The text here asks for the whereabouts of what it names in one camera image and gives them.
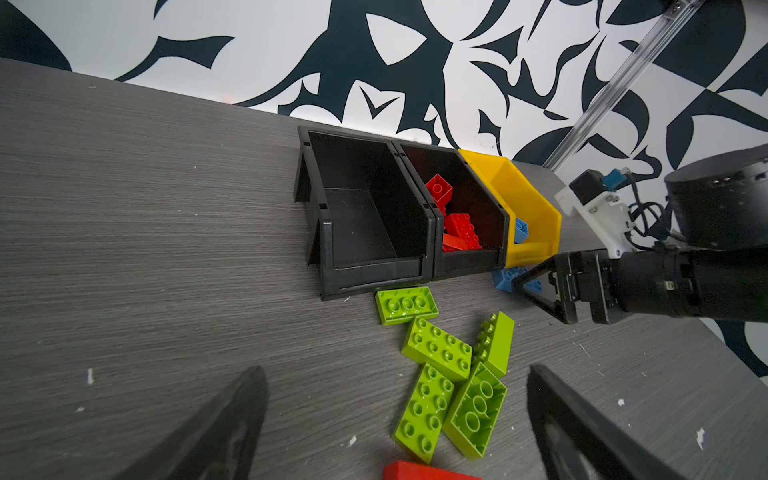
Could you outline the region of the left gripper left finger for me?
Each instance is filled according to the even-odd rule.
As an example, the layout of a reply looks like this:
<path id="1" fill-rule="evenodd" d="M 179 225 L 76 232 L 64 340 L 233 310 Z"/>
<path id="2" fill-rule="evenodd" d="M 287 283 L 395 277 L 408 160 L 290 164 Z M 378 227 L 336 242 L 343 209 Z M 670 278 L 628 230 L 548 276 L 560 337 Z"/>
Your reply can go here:
<path id="1" fill-rule="evenodd" d="M 266 416 L 265 371 L 243 371 L 118 479 L 247 479 Z"/>

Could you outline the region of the left black bin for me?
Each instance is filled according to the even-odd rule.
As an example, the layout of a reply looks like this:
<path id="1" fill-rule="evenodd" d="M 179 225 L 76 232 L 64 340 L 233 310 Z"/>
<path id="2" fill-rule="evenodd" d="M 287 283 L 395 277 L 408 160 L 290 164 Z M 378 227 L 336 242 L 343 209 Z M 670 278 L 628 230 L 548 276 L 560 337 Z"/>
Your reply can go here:
<path id="1" fill-rule="evenodd" d="M 309 126 L 298 135 L 294 199 L 305 207 L 321 298 L 431 281 L 436 218 L 394 144 Z"/>

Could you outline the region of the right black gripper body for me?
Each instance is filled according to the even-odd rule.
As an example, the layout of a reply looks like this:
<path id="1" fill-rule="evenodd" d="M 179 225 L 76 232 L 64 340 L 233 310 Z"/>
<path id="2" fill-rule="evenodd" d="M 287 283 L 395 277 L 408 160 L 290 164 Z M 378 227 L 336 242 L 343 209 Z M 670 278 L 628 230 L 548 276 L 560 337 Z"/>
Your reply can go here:
<path id="1" fill-rule="evenodd" d="M 587 250 L 554 257 L 554 279 L 559 299 L 554 316 L 565 324 L 578 322 L 576 303 L 590 307 L 592 321 L 612 325 L 627 318 L 612 290 L 612 264 L 606 250 Z"/>

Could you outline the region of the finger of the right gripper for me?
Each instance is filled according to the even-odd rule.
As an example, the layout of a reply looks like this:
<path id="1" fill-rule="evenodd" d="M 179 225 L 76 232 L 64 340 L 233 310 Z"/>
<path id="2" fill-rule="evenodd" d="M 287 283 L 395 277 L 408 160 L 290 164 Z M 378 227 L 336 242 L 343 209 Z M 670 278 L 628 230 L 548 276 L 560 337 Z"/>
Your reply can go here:
<path id="1" fill-rule="evenodd" d="M 545 298 L 541 294 L 529 291 L 522 283 L 514 283 L 514 288 L 517 292 L 521 293 L 526 300 L 539 307 L 550 316 L 556 318 L 561 323 L 572 325 L 579 321 L 575 305 L 579 296 L 569 287 L 560 287 L 558 290 L 560 298 L 555 300 Z"/>
<path id="2" fill-rule="evenodd" d="M 517 276 L 512 285 L 515 288 L 523 288 L 526 284 L 538 280 L 545 274 L 557 271 L 558 255 L 553 255 L 550 258 L 542 261 L 540 264 L 532 267 L 527 272 Z"/>

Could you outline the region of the red lego cluster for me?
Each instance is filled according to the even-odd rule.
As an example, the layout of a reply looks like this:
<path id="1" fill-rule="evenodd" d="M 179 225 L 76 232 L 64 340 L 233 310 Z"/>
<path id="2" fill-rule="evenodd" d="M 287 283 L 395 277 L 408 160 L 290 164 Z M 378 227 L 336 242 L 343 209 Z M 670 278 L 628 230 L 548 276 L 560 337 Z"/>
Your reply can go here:
<path id="1" fill-rule="evenodd" d="M 471 217 L 467 213 L 453 213 L 445 218 L 445 233 L 459 237 L 466 241 L 468 250 L 481 250 L 479 237 L 475 233 Z"/>

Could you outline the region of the yellow bin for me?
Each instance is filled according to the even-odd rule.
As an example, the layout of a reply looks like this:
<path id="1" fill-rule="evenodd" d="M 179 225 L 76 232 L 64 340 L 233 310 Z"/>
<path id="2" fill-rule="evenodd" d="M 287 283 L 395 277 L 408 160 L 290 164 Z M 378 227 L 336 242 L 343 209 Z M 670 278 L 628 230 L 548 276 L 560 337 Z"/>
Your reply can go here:
<path id="1" fill-rule="evenodd" d="M 533 186 L 522 171 L 501 156 L 460 149 L 459 153 L 510 217 L 506 268 L 541 263 L 559 252 L 561 213 Z M 515 219 L 529 227 L 529 237 L 514 244 Z"/>

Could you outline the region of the green lego long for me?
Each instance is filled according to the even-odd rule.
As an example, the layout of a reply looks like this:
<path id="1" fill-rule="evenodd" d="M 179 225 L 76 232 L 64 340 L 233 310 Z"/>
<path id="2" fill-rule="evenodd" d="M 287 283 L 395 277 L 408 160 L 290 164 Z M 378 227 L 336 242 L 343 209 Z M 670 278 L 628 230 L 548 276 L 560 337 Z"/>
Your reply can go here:
<path id="1" fill-rule="evenodd" d="M 392 435 L 412 457 L 430 464 L 455 391 L 454 383 L 425 363 Z"/>

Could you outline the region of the blue lego small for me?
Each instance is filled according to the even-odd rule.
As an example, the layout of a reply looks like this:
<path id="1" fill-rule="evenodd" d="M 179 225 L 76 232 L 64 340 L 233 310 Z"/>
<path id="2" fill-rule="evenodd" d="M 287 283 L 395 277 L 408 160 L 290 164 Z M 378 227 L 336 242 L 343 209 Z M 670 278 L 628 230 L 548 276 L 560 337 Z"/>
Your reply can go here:
<path id="1" fill-rule="evenodd" d="M 496 289 L 505 291 L 508 293 L 513 293 L 514 288 L 512 286 L 513 281 L 528 272 L 528 269 L 525 267 L 513 267 L 513 268 L 505 268 L 501 270 L 494 270 L 491 272 L 492 281 Z M 532 293 L 541 294 L 543 292 L 542 289 L 542 283 L 539 279 L 534 279 L 524 286 L 526 291 L 530 291 Z"/>

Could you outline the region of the red lego small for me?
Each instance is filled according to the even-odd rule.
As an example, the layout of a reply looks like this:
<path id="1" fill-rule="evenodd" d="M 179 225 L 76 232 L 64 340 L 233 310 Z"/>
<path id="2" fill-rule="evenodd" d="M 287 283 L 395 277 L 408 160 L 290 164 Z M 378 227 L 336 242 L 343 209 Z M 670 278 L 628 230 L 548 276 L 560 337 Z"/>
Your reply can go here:
<path id="1" fill-rule="evenodd" d="M 481 480 L 479 477 L 406 461 L 396 461 L 383 469 L 383 480 Z"/>

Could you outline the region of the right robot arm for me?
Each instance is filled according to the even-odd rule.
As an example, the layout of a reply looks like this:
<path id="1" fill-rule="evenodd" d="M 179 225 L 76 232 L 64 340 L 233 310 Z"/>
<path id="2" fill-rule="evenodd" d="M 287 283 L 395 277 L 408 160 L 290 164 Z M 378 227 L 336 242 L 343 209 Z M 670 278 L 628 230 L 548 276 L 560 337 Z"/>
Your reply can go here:
<path id="1" fill-rule="evenodd" d="M 714 155 L 668 174 L 668 205 L 622 201 L 627 169 L 587 170 L 556 195 L 600 240 L 551 256 L 512 289 L 565 324 L 585 302 L 594 322 L 633 314 L 767 320 L 767 148 Z"/>

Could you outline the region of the red lego 2x4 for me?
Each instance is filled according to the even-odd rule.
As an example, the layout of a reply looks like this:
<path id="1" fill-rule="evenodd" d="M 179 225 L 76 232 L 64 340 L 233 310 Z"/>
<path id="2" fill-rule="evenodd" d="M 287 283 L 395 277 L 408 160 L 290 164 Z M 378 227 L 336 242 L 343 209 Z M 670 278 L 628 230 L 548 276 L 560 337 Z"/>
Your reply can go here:
<path id="1" fill-rule="evenodd" d="M 453 196 L 453 187 L 451 184 L 440 174 L 436 174 L 426 183 L 426 188 L 442 214 L 446 215 L 446 207 Z"/>

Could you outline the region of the red arch lego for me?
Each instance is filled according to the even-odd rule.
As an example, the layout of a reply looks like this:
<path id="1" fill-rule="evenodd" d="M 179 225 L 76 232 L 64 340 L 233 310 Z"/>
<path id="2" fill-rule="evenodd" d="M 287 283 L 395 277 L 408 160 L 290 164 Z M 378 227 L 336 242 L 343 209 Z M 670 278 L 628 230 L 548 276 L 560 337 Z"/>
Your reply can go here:
<path id="1" fill-rule="evenodd" d="M 465 240 L 447 233 L 443 234 L 442 251 L 444 253 L 455 252 L 455 251 L 467 251 L 468 249 L 469 249 L 469 246 Z"/>

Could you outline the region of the green lego flat top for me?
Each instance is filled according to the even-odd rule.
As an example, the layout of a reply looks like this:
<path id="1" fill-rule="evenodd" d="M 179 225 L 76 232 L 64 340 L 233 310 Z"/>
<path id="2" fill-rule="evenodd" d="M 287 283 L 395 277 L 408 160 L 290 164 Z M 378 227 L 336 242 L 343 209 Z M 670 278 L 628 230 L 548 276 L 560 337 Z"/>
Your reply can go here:
<path id="1" fill-rule="evenodd" d="M 409 323 L 420 318 L 431 320 L 439 315 L 434 296 L 426 286 L 378 291 L 375 302 L 384 326 Z"/>

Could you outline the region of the black bin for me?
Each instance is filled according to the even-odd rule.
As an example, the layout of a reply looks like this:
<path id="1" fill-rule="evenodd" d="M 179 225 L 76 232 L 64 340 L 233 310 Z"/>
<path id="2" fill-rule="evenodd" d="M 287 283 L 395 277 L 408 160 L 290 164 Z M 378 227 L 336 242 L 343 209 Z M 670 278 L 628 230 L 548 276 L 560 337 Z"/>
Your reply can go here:
<path id="1" fill-rule="evenodd" d="M 294 199 L 305 207 L 321 298 L 431 281 L 436 218 L 394 144 L 309 126 L 298 135 Z"/>
<path id="2" fill-rule="evenodd" d="M 394 140 L 406 171 L 435 216 L 435 280 L 501 269 L 506 264 L 510 217 L 455 149 Z M 478 236 L 480 250 L 445 252 L 443 233 L 446 214 L 428 191 L 427 182 L 439 175 L 452 187 L 448 214 L 468 214 Z"/>

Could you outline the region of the green lego 2x4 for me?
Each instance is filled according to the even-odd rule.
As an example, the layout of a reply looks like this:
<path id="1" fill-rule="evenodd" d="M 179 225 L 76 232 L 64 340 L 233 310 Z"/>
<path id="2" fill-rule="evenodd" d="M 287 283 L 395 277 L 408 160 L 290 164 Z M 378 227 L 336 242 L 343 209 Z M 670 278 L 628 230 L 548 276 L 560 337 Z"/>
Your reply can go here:
<path id="1" fill-rule="evenodd" d="M 426 319 L 410 323 L 401 353 L 418 364 L 430 364 L 453 382 L 470 376 L 472 347 Z"/>

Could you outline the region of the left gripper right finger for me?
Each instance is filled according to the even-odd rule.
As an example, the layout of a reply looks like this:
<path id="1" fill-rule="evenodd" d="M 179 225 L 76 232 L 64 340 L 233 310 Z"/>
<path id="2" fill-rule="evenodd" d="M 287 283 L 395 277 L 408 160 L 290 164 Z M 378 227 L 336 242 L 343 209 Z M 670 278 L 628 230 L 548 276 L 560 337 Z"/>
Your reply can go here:
<path id="1" fill-rule="evenodd" d="M 527 409 L 549 479 L 681 479 L 541 364 L 530 367 Z"/>

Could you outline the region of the middle black bin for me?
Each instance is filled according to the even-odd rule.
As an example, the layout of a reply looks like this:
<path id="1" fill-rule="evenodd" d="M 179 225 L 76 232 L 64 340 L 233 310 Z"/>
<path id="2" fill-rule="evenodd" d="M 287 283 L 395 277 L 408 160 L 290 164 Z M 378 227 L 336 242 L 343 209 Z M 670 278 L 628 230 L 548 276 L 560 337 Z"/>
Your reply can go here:
<path id="1" fill-rule="evenodd" d="M 435 216 L 435 280 L 501 269 L 506 264 L 510 217 L 455 149 L 394 140 L 406 171 Z M 445 252 L 443 233 L 446 214 L 428 191 L 427 182 L 439 175 L 452 187 L 448 214 L 468 214 L 478 236 L 480 250 Z"/>

